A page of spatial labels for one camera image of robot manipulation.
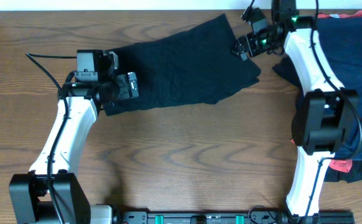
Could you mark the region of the dark teal black shorts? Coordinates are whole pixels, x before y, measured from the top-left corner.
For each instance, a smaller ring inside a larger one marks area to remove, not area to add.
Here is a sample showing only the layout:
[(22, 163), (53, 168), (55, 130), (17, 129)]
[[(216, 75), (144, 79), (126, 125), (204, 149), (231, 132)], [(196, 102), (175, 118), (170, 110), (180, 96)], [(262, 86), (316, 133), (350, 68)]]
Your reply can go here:
[(260, 68), (231, 48), (224, 14), (188, 31), (114, 49), (119, 73), (135, 72), (139, 96), (105, 105), (106, 115), (170, 106), (214, 105), (259, 81)]

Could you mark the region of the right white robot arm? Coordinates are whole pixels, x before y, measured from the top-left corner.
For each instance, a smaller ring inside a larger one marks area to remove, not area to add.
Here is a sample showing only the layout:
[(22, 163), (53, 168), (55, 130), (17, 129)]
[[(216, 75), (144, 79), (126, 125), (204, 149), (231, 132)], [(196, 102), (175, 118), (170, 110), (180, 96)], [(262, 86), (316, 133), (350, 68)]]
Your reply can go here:
[(346, 89), (323, 53), (317, 16), (300, 15), (294, 1), (273, 1), (271, 17), (249, 6), (242, 13), (252, 31), (234, 44), (242, 60), (262, 53), (286, 54), (302, 87), (303, 100), (292, 120), (297, 147), (294, 179), (281, 211), (255, 206), (237, 223), (353, 223), (351, 212), (319, 209), (327, 169), (353, 128), (361, 129), (358, 94)]

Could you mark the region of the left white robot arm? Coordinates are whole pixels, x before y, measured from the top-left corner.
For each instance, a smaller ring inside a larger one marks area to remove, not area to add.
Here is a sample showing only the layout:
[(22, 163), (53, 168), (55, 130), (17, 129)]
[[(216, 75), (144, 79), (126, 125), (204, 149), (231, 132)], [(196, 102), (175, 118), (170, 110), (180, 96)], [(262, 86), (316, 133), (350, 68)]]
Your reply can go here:
[(76, 70), (58, 88), (58, 111), (28, 173), (15, 174), (9, 193), (18, 223), (122, 223), (112, 205), (91, 205), (77, 179), (92, 125), (106, 105), (139, 96), (134, 72), (119, 74), (108, 50), (78, 50)]

